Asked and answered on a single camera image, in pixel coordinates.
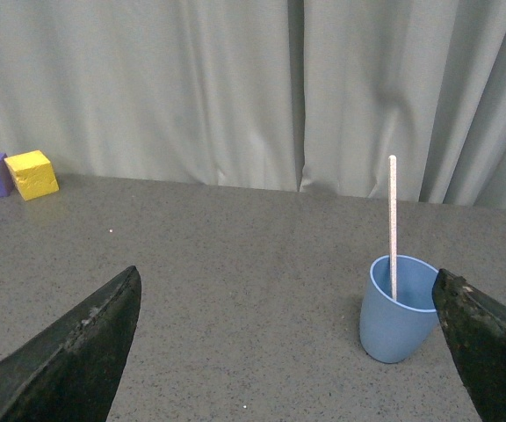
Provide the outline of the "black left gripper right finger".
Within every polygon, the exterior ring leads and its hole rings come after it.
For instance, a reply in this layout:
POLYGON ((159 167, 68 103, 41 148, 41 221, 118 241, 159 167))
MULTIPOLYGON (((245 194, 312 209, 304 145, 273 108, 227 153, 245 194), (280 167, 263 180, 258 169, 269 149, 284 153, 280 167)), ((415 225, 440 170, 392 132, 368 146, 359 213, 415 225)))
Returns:
POLYGON ((506 306, 445 269, 432 299, 459 377, 483 421, 506 421, 506 306))

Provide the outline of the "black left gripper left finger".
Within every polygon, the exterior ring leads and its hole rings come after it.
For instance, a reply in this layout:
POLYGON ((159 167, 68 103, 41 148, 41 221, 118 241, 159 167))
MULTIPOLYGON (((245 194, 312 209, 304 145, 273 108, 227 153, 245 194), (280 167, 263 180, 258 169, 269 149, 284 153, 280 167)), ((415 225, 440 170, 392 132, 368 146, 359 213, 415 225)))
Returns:
POLYGON ((105 421, 141 309, 135 266, 0 361, 0 421, 105 421))

